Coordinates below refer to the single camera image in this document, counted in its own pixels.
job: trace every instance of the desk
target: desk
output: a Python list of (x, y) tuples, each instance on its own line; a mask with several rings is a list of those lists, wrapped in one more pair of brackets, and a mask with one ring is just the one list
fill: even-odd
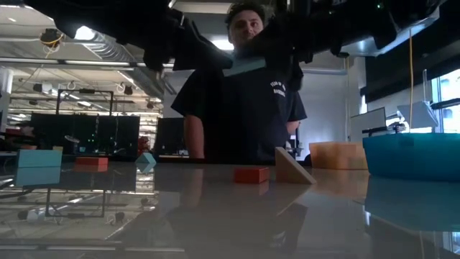
[[(0, 199), (0, 258), (458, 258), (446, 232), (367, 213), (366, 171), (309, 169), (314, 186), (247, 185), (232, 182), (234, 165), (160, 163), (148, 174), (132, 165), (110, 162), (96, 175), (64, 164), (64, 182)], [(60, 214), (105, 214), (42, 217), (46, 188)]]

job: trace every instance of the wooden triangular block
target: wooden triangular block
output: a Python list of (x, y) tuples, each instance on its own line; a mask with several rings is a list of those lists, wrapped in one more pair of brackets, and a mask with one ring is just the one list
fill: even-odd
[(276, 181), (315, 184), (316, 180), (282, 147), (275, 149)]

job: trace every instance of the dark hair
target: dark hair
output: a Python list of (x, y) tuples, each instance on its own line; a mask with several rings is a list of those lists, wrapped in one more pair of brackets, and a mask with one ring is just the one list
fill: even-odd
[(241, 1), (230, 6), (225, 18), (227, 29), (230, 29), (230, 24), (233, 18), (242, 11), (253, 11), (256, 12), (263, 23), (265, 23), (265, 10), (261, 4), (254, 3), (252, 1)]

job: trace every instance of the red object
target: red object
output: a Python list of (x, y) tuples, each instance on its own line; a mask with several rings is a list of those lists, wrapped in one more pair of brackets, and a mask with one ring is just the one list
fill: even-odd
[(268, 180), (270, 170), (268, 168), (237, 168), (234, 172), (235, 183), (259, 184)]
[(109, 169), (109, 165), (79, 165), (75, 164), (73, 170), (79, 173), (105, 173)]
[(84, 158), (80, 157), (75, 160), (78, 165), (107, 165), (109, 164), (108, 158)]

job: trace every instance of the ceiling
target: ceiling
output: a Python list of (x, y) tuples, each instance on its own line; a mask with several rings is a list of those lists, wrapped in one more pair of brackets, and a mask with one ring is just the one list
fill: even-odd
[[(102, 61), (105, 57), (97, 55), (94, 45), (64, 37), (59, 48), (50, 51), (40, 41), (39, 36), (47, 28), (55, 28), (51, 18), (46, 17), (28, 6), (0, 6), (0, 58), (47, 58), (53, 60), (85, 60)], [(226, 40), (224, 19), (230, 6), (229, 1), (175, 1), (173, 8), (179, 9), (190, 17), (199, 31), (209, 40)], [(120, 46), (110, 37), (102, 35), (116, 51), (123, 52), (123, 58), (129, 61), (142, 62), (143, 50), (133, 45)], [(31, 65), (28, 63), (2, 63), (0, 66), (9, 68), (14, 73), (11, 92), (11, 114), (30, 114), (31, 112), (55, 112), (56, 95), (53, 92), (36, 92), (36, 83), (51, 83), (53, 91), (58, 89), (89, 88), (97, 91), (113, 91), (113, 111), (126, 114), (138, 113), (149, 121), (156, 122), (161, 117), (163, 93), (176, 94), (187, 80), (191, 71), (172, 72), (166, 69), (164, 77), (146, 68), (132, 71), (132, 68), (120, 69), (109, 66), (78, 66), (78, 65)], [(330, 53), (315, 56), (312, 63), (303, 65), (305, 73), (342, 73), (343, 60)], [(132, 86), (133, 94), (123, 93), (124, 86)], [(81, 96), (72, 93), (78, 99), (70, 97), (60, 104), (60, 110), (66, 112), (82, 112), (87, 114), (105, 113), (109, 108), (109, 95), (95, 94)], [(38, 104), (30, 104), (31, 99)], [(87, 101), (91, 107), (78, 104)], [(147, 102), (154, 104), (153, 109), (147, 108)]]

